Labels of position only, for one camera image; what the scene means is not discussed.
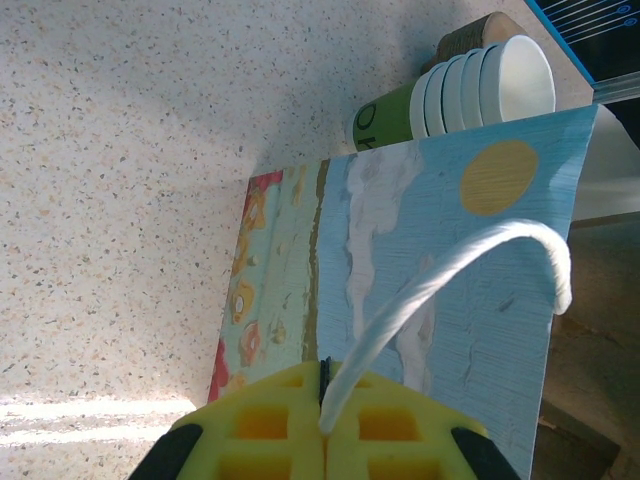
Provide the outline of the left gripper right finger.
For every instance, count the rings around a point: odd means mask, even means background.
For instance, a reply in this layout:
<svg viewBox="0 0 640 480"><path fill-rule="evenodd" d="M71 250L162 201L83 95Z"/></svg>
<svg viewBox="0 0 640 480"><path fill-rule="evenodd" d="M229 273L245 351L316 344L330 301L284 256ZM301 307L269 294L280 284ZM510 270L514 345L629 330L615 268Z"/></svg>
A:
<svg viewBox="0 0 640 480"><path fill-rule="evenodd" d="M359 379L330 435L325 479L517 479L477 420L388 378Z"/></svg>

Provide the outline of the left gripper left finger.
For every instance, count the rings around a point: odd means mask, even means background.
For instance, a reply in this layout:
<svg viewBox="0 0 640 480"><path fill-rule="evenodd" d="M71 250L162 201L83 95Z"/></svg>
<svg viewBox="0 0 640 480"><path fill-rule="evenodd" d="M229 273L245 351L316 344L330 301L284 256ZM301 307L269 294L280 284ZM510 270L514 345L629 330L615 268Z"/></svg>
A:
<svg viewBox="0 0 640 480"><path fill-rule="evenodd" d="M131 479L325 479L317 427L329 361L304 362L176 421Z"/></svg>

